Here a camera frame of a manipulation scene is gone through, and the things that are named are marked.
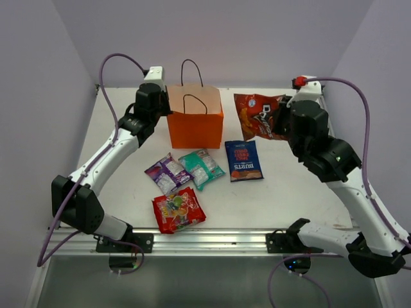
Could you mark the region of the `orange paper bag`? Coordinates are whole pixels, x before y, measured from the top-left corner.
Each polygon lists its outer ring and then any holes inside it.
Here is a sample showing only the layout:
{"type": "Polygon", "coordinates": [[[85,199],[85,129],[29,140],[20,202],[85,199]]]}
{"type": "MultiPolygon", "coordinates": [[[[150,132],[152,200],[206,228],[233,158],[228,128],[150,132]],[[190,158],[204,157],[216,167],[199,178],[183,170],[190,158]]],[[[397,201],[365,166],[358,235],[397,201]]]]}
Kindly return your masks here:
{"type": "Polygon", "coordinates": [[[172,114],[167,117],[173,149],[218,149],[222,143],[224,113],[218,88],[199,83],[169,85],[172,114]]]}

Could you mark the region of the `red Doritos chip bag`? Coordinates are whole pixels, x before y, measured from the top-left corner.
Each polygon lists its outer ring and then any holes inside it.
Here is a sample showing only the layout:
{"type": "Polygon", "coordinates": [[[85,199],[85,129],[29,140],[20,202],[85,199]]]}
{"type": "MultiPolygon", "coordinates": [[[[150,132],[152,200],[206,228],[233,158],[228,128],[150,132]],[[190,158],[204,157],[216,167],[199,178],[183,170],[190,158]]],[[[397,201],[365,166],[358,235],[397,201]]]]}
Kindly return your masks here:
{"type": "Polygon", "coordinates": [[[268,140],[284,140],[275,134],[274,114],[286,95],[264,96],[261,94],[234,94],[234,103],[240,121],[244,141],[255,137],[268,140]]]}

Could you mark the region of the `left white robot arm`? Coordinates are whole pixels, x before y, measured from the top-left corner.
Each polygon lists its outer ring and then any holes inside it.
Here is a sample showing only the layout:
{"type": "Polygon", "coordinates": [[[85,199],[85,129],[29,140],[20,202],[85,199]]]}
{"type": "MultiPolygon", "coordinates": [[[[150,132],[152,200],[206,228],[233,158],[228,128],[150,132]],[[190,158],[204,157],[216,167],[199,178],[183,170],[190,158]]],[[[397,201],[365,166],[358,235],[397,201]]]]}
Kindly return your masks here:
{"type": "Polygon", "coordinates": [[[119,252],[131,249],[131,226],[105,213],[98,196],[116,169],[154,133],[159,119],[170,114],[166,87],[141,84],[135,102],[98,152],[69,176],[52,181],[53,217],[85,234],[110,238],[119,252]]]}

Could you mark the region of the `red candy bag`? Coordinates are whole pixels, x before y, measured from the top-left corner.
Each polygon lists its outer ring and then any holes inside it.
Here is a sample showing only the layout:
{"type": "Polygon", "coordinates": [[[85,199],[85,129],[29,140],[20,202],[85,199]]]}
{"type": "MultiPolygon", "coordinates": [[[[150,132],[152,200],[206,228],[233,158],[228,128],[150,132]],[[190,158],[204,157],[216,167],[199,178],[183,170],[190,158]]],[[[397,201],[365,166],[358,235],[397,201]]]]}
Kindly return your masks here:
{"type": "Polygon", "coordinates": [[[206,220],[194,190],[190,187],[152,200],[153,212],[162,234],[175,234],[206,220]]]}

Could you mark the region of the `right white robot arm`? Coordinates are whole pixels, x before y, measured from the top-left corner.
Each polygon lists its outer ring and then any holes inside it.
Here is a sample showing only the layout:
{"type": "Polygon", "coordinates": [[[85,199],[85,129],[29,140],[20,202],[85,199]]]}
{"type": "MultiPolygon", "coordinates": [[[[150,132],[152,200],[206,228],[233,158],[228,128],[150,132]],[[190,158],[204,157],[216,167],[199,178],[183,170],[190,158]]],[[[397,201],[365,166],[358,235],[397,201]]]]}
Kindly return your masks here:
{"type": "Polygon", "coordinates": [[[349,143],[329,134],[328,113],[315,101],[282,101],[273,131],[283,136],[294,156],[342,201],[359,226],[343,231],[300,218],[274,242],[284,252],[329,252],[349,260],[362,275],[396,274],[410,253],[410,234],[389,214],[369,182],[365,162],[349,143]]]}

